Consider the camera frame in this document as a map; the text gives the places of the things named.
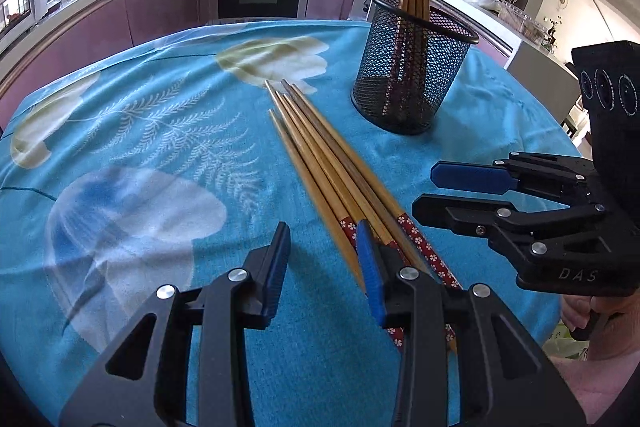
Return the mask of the person's right hand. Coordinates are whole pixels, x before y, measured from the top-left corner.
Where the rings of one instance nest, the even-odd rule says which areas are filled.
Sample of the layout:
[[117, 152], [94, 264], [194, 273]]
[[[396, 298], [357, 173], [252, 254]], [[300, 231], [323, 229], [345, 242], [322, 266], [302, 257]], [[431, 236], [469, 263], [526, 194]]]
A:
[[591, 312], [605, 315], [608, 323], [591, 334], [586, 357], [552, 362], [593, 424], [614, 403], [639, 363], [639, 295], [561, 297], [561, 319], [572, 331], [586, 327]]

